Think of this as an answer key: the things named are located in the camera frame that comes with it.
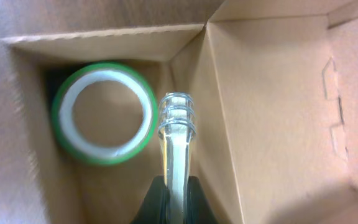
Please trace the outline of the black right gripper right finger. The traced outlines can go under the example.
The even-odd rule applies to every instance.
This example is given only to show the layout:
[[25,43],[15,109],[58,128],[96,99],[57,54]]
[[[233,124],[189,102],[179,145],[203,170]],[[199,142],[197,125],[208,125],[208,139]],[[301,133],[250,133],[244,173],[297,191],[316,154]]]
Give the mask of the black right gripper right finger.
[[186,224],[218,224],[199,179],[189,176]]

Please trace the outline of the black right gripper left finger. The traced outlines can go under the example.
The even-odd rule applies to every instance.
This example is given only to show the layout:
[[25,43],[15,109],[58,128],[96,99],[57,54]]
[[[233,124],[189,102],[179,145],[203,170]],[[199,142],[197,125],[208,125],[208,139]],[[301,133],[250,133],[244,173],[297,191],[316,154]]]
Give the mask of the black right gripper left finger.
[[170,194],[164,177],[156,176],[130,224],[167,224],[167,206]]

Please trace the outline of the yellow spiral notepad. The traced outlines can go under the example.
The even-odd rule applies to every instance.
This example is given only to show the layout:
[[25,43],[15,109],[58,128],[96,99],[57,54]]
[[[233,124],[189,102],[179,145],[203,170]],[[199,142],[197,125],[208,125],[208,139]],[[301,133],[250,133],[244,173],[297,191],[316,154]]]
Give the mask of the yellow spiral notepad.
[[193,100],[189,94],[167,93],[158,108],[158,136],[168,190],[167,221],[186,222],[191,141],[196,134]]

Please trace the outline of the green tape roll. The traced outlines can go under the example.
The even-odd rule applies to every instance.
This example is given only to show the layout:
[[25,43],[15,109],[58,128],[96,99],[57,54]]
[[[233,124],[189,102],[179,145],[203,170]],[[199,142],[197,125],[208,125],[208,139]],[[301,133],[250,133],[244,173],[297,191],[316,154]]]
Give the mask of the green tape roll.
[[111,166],[138,155],[154,135],[157,99],[136,69],[117,62],[74,70],[57,86],[51,122],[61,147],[86,164]]

